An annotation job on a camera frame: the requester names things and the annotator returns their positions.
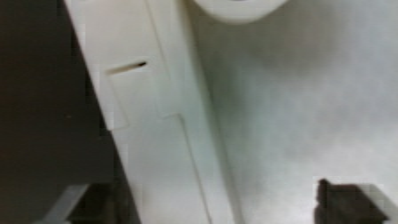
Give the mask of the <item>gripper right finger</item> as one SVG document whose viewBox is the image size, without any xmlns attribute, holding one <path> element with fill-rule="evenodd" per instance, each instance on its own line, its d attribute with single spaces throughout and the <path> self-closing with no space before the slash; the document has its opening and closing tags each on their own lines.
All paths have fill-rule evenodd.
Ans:
<svg viewBox="0 0 398 224">
<path fill-rule="evenodd" d="M 398 205 L 373 184 L 318 181 L 314 224 L 398 224 Z"/>
</svg>

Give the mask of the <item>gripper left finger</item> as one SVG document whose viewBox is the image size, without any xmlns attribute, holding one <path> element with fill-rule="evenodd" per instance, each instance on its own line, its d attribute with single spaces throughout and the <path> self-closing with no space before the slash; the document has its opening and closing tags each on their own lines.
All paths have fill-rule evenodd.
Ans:
<svg viewBox="0 0 398 224">
<path fill-rule="evenodd" d="M 34 224 L 115 224 L 112 185 L 69 185 Z"/>
</svg>

